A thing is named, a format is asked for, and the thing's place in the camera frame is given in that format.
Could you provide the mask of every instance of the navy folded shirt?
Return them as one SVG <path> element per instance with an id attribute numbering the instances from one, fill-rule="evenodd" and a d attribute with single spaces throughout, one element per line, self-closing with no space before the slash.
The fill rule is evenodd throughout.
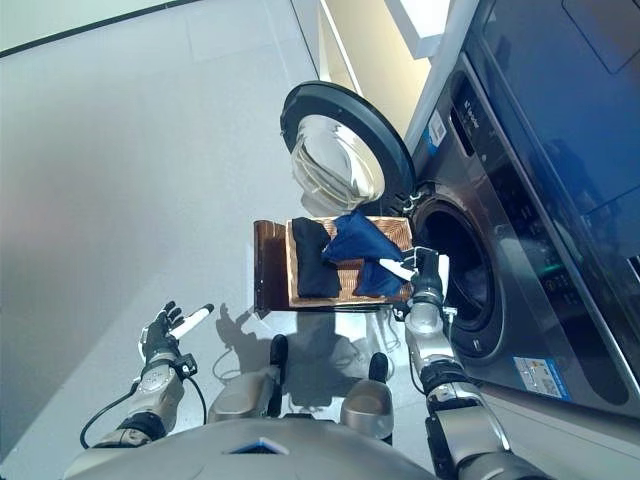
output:
<path id="1" fill-rule="evenodd" d="M 334 224 L 338 234 L 324 249 L 322 258 L 331 262 L 363 258 L 355 294 L 370 297 L 397 295 L 405 280 L 381 266 L 378 260 L 402 261 L 400 248 L 358 210 L 336 218 Z"/>
<path id="2" fill-rule="evenodd" d="M 322 258 L 322 250 L 331 240 L 325 228 L 308 218 L 291 222 L 298 257 L 298 296 L 332 298 L 340 293 L 336 266 Z"/>

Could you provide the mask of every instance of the washing machine door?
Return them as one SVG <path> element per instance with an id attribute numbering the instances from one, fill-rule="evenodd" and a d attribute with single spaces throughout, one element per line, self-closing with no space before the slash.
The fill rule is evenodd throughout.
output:
<path id="1" fill-rule="evenodd" d="M 356 208 L 398 215 L 415 189 L 407 147 L 364 98 L 333 83 L 295 87 L 280 116 L 303 206 L 315 216 Z"/>

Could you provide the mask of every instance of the washing machine front panel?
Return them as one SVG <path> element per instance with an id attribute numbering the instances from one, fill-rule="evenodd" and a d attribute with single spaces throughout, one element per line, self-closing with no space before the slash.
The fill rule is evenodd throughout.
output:
<path id="1" fill-rule="evenodd" d="M 464 54 L 414 164 L 418 181 L 432 182 L 435 190 L 415 216 L 416 238 L 431 241 L 429 228 L 422 230 L 441 205 L 448 205 L 472 226 L 476 243 L 490 258 L 493 295 L 485 327 L 473 331 L 465 328 L 473 319 L 463 319 L 452 331 L 467 372 L 511 388 L 640 416 L 637 385 L 624 357 L 607 335 Z M 455 270 L 456 252 L 448 253 Z"/>

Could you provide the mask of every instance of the door glass window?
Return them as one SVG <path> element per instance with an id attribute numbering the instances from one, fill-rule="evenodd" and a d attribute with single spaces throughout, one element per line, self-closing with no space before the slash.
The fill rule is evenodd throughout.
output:
<path id="1" fill-rule="evenodd" d="M 304 189 L 302 203 L 314 215 L 347 213 L 384 192 L 382 169 L 371 149 L 332 118 L 304 117 L 291 157 L 293 175 Z"/>

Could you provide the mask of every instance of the blue towel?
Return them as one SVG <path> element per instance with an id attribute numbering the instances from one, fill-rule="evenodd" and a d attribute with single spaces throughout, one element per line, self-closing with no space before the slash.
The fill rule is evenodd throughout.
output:
<path id="1" fill-rule="evenodd" d="M 356 295 L 394 296 L 405 283 L 378 263 L 381 258 L 402 261 L 402 251 L 389 240 L 371 220 L 358 210 L 334 220 L 336 237 L 322 252 L 322 259 L 331 262 L 364 259 Z"/>

